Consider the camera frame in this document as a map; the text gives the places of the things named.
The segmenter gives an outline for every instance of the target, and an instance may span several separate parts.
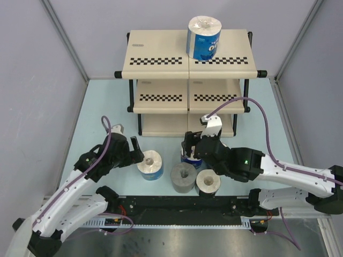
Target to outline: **roll core hole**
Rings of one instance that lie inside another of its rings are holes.
[[[186,171],[186,170],[182,170],[182,171],[181,171],[181,177],[182,177],[182,178],[186,178],[186,177],[188,177],[188,175],[189,175],[189,174],[188,174],[188,171]]]
[[[154,164],[154,160],[152,158],[147,158],[147,159],[145,159],[145,164],[146,165],[152,165],[152,164]]]
[[[213,184],[213,178],[210,176],[207,176],[204,178],[204,183],[206,186],[211,186]]]

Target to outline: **gray roll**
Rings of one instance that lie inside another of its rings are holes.
[[[192,190],[197,179],[197,171],[192,164],[178,163],[170,173],[173,187],[178,193],[188,193]]]
[[[199,196],[211,198],[220,187],[220,177],[213,170],[202,170],[197,176],[196,190]]]

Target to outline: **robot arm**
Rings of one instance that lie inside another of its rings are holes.
[[[218,175],[225,175],[240,182],[250,180],[268,180],[295,187],[293,190],[281,191],[278,194],[286,194],[289,199],[301,200],[305,198],[306,204],[315,206],[315,209],[329,214],[343,213],[343,191],[339,185],[328,178],[343,181],[343,168],[333,166],[329,169],[314,169],[279,161],[284,168],[276,165],[272,158],[258,150],[250,148],[229,148],[220,142],[221,120],[217,115],[200,119],[202,125],[206,125],[202,132],[187,132],[182,147],[187,156],[190,156],[191,147],[195,146],[194,158],[201,158]],[[307,173],[323,175],[325,179],[309,176],[308,174],[296,173],[287,168],[301,169]],[[296,195],[302,190],[301,197]],[[282,201],[277,206],[273,195],[265,191],[254,191],[251,198],[255,206],[273,209],[282,206]]]
[[[102,145],[97,145],[89,152],[82,154],[65,183],[32,216],[35,222],[28,249],[35,256],[53,256],[62,242],[83,223],[105,211],[111,213],[118,211],[118,195],[106,186],[99,188],[96,194],[83,205],[74,210],[70,209],[84,190],[94,186],[111,169],[143,161],[144,154],[139,148],[137,138],[131,138],[133,151],[130,151],[123,130],[120,124],[113,126]],[[92,170],[83,175],[104,152],[108,137],[110,137],[109,146],[102,159]],[[79,179],[72,184],[71,182],[77,178]],[[13,224],[13,228],[17,230],[23,221],[23,219],[18,219]]]

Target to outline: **shelf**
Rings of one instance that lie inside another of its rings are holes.
[[[187,130],[187,114],[144,114],[144,137],[184,137]]]
[[[187,114],[187,80],[138,80],[136,114]]]
[[[253,79],[257,70],[245,29],[223,29],[217,53],[208,61],[189,59],[190,79]]]
[[[123,79],[251,79],[257,70],[245,29],[223,29],[212,60],[186,53],[187,30],[131,31]]]
[[[187,30],[131,31],[123,79],[188,79]]]
[[[238,79],[193,79],[189,81],[189,112],[191,114],[209,114],[224,102],[241,96]],[[242,114],[244,113],[243,102],[233,102],[218,113]]]
[[[203,115],[204,114],[188,114],[188,131],[197,132],[204,130],[204,126],[202,126],[199,121]],[[220,114],[218,116],[221,118],[223,124],[221,136],[224,138],[233,137],[234,131],[232,128],[231,115]]]

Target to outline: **table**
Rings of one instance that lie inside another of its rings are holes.
[[[84,195],[91,195],[95,190],[107,185],[119,195],[182,195],[174,191],[170,182],[170,171],[180,162],[181,141],[183,138],[141,137],[138,136],[136,115],[127,112],[129,91],[126,80],[91,80],[85,95],[83,106],[73,135],[68,157],[64,167],[63,183],[80,155],[89,151],[106,136],[100,118],[106,115],[112,125],[121,123],[124,135],[137,136],[142,151],[156,150],[162,156],[164,174],[156,181],[146,181],[140,175],[137,166],[112,170],[96,186],[89,188]],[[250,80],[249,96],[258,101],[266,111],[270,121],[271,147],[275,156],[285,162],[293,162],[290,147],[281,122],[278,107],[268,79]],[[229,147],[250,147],[267,153],[265,127],[262,114],[253,103],[249,104],[250,113],[239,115],[239,133],[233,138],[222,138]],[[283,184],[266,181],[248,183],[236,182],[228,177],[221,177],[218,195],[248,195],[253,188],[276,189],[287,187]],[[195,189],[186,195],[197,195]]]

